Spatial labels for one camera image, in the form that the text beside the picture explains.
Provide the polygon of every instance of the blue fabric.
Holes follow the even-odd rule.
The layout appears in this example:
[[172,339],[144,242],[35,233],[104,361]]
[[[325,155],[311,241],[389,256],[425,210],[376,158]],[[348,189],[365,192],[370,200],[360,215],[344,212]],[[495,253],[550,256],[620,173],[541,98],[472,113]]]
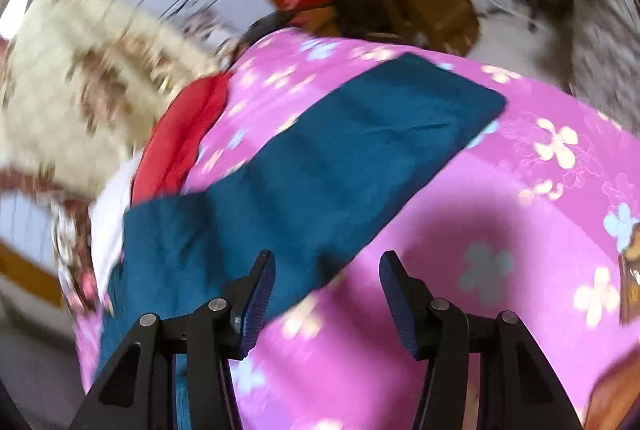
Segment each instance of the blue fabric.
[[100,368],[141,314],[192,312],[263,249],[276,257],[267,318],[286,311],[327,284],[504,105],[492,90],[403,55],[334,90],[206,191],[133,208],[125,259],[111,275]]

